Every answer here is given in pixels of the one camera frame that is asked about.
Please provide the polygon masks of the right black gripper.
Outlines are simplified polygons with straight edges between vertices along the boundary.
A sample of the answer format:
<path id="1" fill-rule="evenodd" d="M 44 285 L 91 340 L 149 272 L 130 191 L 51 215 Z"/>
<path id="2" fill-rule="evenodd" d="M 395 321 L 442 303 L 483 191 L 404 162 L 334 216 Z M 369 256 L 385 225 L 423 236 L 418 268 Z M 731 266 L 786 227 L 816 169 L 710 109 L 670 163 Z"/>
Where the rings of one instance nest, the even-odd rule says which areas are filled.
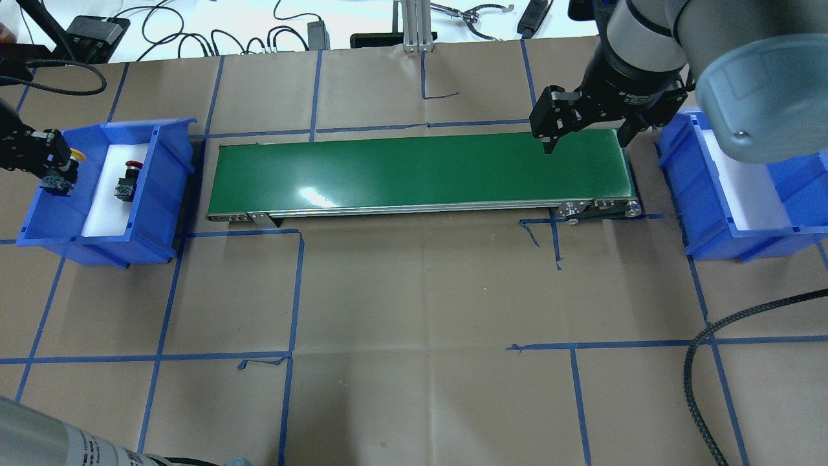
<path id="1" fill-rule="evenodd" d="M 530 132 L 550 155 L 561 138 L 582 130 L 583 124 L 623 120 L 617 141 L 626 148 L 639 133 L 667 124 L 688 97 L 680 71 L 641 70 L 600 42 L 579 88 L 544 88 L 530 112 Z"/>

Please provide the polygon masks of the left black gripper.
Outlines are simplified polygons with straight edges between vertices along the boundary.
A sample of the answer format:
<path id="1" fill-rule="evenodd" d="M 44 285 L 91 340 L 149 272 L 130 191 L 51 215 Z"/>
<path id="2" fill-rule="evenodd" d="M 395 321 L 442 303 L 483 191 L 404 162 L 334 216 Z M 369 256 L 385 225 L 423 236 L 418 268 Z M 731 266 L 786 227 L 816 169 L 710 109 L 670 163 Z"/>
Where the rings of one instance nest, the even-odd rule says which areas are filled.
<path id="1" fill-rule="evenodd" d="M 1 100 L 1 166 L 45 176 L 68 166 L 71 148 L 57 129 L 38 131 L 21 121 L 17 111 Z"/>

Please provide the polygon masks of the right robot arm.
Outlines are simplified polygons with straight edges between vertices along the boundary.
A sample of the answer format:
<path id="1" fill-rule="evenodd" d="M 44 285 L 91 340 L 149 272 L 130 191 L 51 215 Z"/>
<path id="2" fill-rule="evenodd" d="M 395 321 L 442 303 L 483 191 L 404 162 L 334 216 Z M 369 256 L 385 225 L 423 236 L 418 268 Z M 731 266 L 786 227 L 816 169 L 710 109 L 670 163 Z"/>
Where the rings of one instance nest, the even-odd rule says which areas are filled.
<path id="1" fill-rule="evenodd" d="M 598 45 L 574 91 L 550 85 L 530 132 L 553 153 L 564 136 L 618 122 L 618 144 L 668 125 L 689 97 L 719 147 L 773 163 L 826 149 L 825 1 L 571 1 Z"/>

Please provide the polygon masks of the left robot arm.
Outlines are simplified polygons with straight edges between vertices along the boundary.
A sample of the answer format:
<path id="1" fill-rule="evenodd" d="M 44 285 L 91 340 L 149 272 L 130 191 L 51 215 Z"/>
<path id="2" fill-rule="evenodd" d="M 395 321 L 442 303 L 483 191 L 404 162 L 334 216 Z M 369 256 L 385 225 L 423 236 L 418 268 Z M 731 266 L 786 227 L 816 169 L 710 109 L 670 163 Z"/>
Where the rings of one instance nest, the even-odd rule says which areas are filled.
<path id="1" fill-rule="evenodd" d="M 2 169 L 30 172 L 66 195 L 85 156 L 59 130 L 36 131 L 2 102 Z M 3 465 L 207 465 L 200 458 L 136 453 L 6 397 L 1 406 Z"/>

